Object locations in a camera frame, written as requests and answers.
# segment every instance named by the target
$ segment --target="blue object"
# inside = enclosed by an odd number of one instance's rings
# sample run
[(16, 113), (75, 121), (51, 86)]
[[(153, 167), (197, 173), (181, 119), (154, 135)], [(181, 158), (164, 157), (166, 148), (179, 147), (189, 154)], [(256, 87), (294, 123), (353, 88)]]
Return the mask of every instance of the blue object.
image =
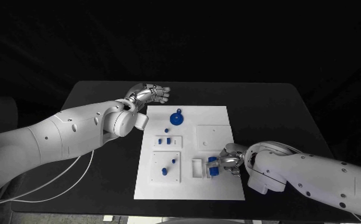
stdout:
[(171, 124), (179, 126), (183, 123), (183, 115), (181, 115), (183, 111), (180, 110), (180, 108), (177, 109), (177, 112), (171, 115)]
[[(217, 157), (209, 157), (209, 162), (213, 162), (217, 160)], [(219, 168), (209, 168), (209, 175), (216, 176), (220, 174)]]

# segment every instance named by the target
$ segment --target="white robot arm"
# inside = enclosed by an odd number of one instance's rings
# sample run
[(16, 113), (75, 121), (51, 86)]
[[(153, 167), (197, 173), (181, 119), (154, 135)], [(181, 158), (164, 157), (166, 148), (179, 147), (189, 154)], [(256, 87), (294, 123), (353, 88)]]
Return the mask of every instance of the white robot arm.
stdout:
[(147, 102), (166, 103), (168, 92), (168, 87), (137, 84), (124, 99), (66, 109), (38, 124), (0, 133), (0, 187), (35, 167), (98, 149), (134, 126), (144, 130), (148, 117), (138, 111)]
[(302, 153), (278, 142), (262, 142), (250, 148), (227, 144), (207, 167), (223, 166), (235, 176), (245, 163), (249, 187), (266, 194), (285, 190), (286, 182), (305, 197), (361, 215), (361, 167)]

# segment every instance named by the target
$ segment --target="black table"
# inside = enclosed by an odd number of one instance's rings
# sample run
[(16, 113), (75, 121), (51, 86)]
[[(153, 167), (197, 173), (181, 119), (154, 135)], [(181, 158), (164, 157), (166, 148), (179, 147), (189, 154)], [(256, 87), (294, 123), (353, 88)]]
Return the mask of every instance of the black table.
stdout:
[[(81, 81), (62, 110), (124, 98), (135, 81)], [(252, 145), (272, 140), (309, 154), (332, 158), (330, 148), (291, 84), (148, 82), (171, 87), (167, 105), (226, 105), (235, 143)], [(285, 192), (259, 194), (248, 187), (242, 168), (246, 201), (134, 200), (143, 131), (134, 129), (95, 151), (92, 165), (79, 184), (43, 203), (13, 202), (13, 211), (66, 214), (110, 214), (220, 219), (304, 220), (355, 222), (351, 213), (307, 198), (288, 184)], [(23, 199), (36, 201), (58, 195), (75, 183), (87, 168), (91, 153), (69, 172)], [(28, 172), (19, 194), (46, 183), (72, 160), (52, 162)]]

